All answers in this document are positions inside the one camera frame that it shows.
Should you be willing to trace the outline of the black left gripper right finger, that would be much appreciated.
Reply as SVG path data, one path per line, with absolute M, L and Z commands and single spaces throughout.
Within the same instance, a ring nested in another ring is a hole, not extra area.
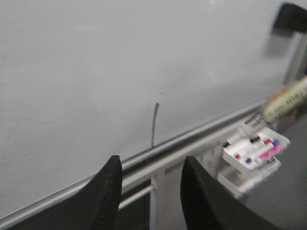
M 232 197 L 192 156 L 184 161 L 180 198 L 189 230 L 278 229 Z

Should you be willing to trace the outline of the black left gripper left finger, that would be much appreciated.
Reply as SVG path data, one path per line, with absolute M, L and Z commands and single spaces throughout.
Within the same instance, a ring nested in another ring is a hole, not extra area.
M 122 164 L 111 156 L 95 177 L 63 202 L 15 226 L 14 230 L 111 230 L 122 190 Z

